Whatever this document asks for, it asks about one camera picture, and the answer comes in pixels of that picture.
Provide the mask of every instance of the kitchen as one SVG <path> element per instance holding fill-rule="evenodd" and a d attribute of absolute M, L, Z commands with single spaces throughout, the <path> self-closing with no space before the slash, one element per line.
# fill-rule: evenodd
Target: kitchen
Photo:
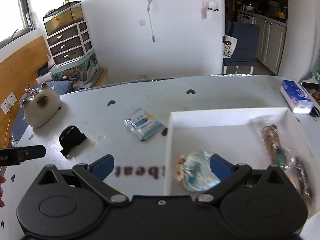
<path fill-rule="evenodd" d="M 257 68 L 277 75 L 287 29 L 288 0 L 225 0 L 226 21 L 260 26 L 256 51 Z"/>

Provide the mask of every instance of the power outlet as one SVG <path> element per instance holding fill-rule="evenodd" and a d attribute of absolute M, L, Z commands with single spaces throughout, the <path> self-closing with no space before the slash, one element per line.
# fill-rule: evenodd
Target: power outlet
<path fill-rule="evenodd" d="M 7 100 L 9 102 L 9 104 L 11 105 L 11 107 L 14 105 L 15 102 L 17 102 L 17 98 L 13 92 L 11 92 L 11 94 L 7 97 Z"/>
<path fill-rule="evenodd" d="M 9 109 L 11 108 L 11 105 L 10 105 L 10 103 L 9 103 L 9 101 L 8 101 L 7 99 L 5 99 L 5 100 L 2 102 L 1 108 L 2 108 L 2 110 L 4 111 L 5 114 L 9 111 Z"/>
<path fill-rule="evenodd" d="M 140 75 L 140 76 L 139 76 L 139 79 L 147 79 L 147 78 L 148 78 L 147 75 Z"/>
<path fill-rule="evenodd" d="M 138 22 L 139 22 L 139 26 L 144 26 L 144 25 L 146 25 L 146 20 L 145 20 L 145 19 L 138 20 Z"/>

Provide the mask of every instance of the drawer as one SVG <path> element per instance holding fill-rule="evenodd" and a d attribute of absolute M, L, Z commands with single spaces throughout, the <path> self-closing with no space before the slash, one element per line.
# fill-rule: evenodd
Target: drawer
<path fill-rule="evenodd" d="M 85 51 L 87 52 L 89 49 L 92 48 L 92 44 L 91 44 L 91 41 L 87 42 L 85 45 L 84 45 L 84 49 Z"/>
<path fill-rule="evenodd" d="M 84 30 L 87 29 L 87 24 L 84 22 L 84 23 L 80 23 L 79 24 L 79 29 L 81 32 L 83 32 Z"/>
<path fill-rule="evenodd" d="M 52 36 L 51 38 L 47 39 L 47 42 L 49 44 L 49 46 L 52 46 L 60 41 L 64 41 L 72 36 L 78 35 L 78 29 L 77 26 L 73 26 L 63 32 L 60 32 L 54 36 Z"/>
<path fill-rule="evenodd" d="M 59 65 L 61 63 L 64 63 L 66 61 L 69 61 L 71 59 L 74 59 L 76 57 L 81 57 L 84 55 L 83 49 L 82 47 L 70 50 L 66 53 L 63 53 L 57 57 L 54 57 L 53 60 L 55 62 L 56 65 Z"/>
<path fill-rule="evenodd" d="M 81 36 L 82 36 L 82 40 L 83 40 L 83 41 L 86 41 L 87 39 L 90 38 L 90 37 L 89 37 L 89 32 L 82 33 Z"/>
<path fill-rule="evenodd" d="M 57 46 L 54 46 L 53 48 L 50 49 L 50 51 L 51 51 L 52 55 L 56 55 L 60 52 L 63 52 L 65 50 L 68 50 L 68 49 L 71 49 L 71 48 L 74 48 L 74 47 L 77 47 L 80 45 L 81 45 L 81 40 L 80 40 L 80 37 L 78 36 L 78 37 L 72 38 L 71 40 L 68 40 L 66 42 L 60 43 Z"/>

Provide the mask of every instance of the black heart sticker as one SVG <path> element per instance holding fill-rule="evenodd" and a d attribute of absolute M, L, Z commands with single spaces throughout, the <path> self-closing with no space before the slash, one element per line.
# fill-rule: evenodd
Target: black heart sticker
<path fill-rule="evenodd" d="M 166 128 L 164 128 L 163 130 L 162 130 L 162 136 L 166 136 L 167 135 L 167 133 L 168 133 L 168 128 L 166 127 Z"/>
<path fill-rule="evenodd" d="M 195 94 L 196 92 L 194 91 L 194 90 L 192 90 L 192 89 L 189 89 L 188 91 L 187 91 L 187 94 Z"/>
<path fill-rule="evenodd" d="M 115 104 L 115 103 L 116 103 L 116 101 L 110 100 L 110 102 L 108 103 L 108 106 L 111 106 L 111 105 L 113 105 L 113 104 Z"/>

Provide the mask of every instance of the ceramic cat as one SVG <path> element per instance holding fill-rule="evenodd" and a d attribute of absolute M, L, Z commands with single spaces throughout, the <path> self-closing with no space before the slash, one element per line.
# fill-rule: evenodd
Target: ceramic cat
<path fill-rule="evenodd" d="M 36 95 L 23 101 L 24 117 L 31 127 L 38 128 L 48 122 L 60 106 L 58 93 L 43 83 Z"/>

